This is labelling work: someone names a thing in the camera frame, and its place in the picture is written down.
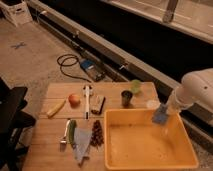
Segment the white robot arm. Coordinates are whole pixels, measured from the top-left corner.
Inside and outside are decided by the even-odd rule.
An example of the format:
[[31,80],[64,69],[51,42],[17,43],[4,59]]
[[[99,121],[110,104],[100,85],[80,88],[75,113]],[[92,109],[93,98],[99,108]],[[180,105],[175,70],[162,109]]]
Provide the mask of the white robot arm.
[[213,111],[213,68],[186,73],[167,100],[167,114],[180,113],[196,102]]

